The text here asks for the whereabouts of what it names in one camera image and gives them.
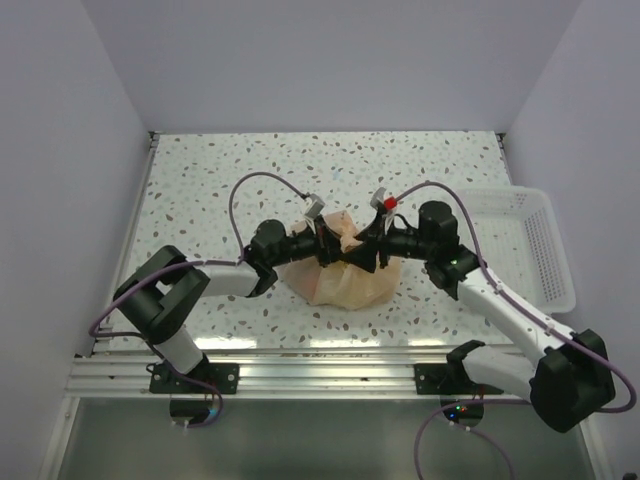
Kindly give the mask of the banana print plastic bag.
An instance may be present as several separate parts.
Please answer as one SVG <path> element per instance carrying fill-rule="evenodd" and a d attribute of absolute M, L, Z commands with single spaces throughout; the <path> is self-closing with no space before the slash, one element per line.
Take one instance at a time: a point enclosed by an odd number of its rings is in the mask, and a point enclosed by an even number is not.
<path fill-rule="evenodd" d="M 390 302 L 399 286 L 402 262 L 391 259 L 375 273 L 339 261 L 321 267 L 315 258 L 276 268 L 278 277 L 310 305 L 360 310 Z"/>

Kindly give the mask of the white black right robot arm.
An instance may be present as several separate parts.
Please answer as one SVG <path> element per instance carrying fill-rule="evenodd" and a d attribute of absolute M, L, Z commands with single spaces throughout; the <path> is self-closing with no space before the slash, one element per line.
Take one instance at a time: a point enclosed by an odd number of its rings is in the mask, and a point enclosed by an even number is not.
<path fill-rule="evenodd" d="M 460 241 L 458 221 L 441 201 L 421 205 L 418 225 L 393 224 L 397 202 L 372 203 L 374 220 L 358 235 L 354 254 L 372 267 L 391 258 L 421 260 L 432 284 L 484 316 L 520 349 L 503 354 L 478 340 L 447 355 L 445 379 L 451 389 L 468 392 L 476 385 L 495 387 L 532 405 L 553 430 L 565 433 L 600 411 L 615 397 L 606 366 L 603 339 L 555 322 L 499 281 L 487 263 Z"/>

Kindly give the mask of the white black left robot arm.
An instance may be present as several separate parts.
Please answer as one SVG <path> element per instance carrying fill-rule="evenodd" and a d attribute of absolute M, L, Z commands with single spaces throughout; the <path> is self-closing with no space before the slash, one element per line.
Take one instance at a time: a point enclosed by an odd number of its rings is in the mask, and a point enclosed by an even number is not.
<path fill-rule="evenodd" d="M 321 217 L 291 233 L 280 221 L 266 220 L 238 261 L 188 261 L 176 247 L 162 248 L 118 288 L 114 303 L 172 370 L 175 384 L 193 393 L 207 383 L 208 361 L 185 322 L 201 298 L 257 297 L 278 279 L 276 267 L 307 258 L 327 265 L 341 255 L 340 235 Z"/>

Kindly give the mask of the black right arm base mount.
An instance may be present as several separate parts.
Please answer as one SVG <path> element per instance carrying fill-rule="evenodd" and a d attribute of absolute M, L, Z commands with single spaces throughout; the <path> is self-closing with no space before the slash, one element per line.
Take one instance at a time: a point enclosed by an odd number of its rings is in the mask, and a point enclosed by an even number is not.
<path fill-rule="evenodd" d="M 472 381 L 463 368 L 462 361 L 484 346 L 484 342 L 471 340 L 450 351 L 442 363 L 414 364 L 416 393 L 439 396 L 502 394 L 503 391 L 494 386 Z"/>

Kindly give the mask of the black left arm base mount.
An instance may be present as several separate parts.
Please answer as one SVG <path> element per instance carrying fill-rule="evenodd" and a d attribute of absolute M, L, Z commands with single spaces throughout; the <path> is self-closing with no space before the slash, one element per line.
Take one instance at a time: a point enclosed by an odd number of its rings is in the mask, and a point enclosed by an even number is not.
<path fill-rule="evenodd" d="M 240 379 L 238 363 L 212 363 L 206 356 L 189 372 L 180 373 L 166 360 L 148 364 L 149 391 L 152 394 L 222 394 L 237 393 Z"/>

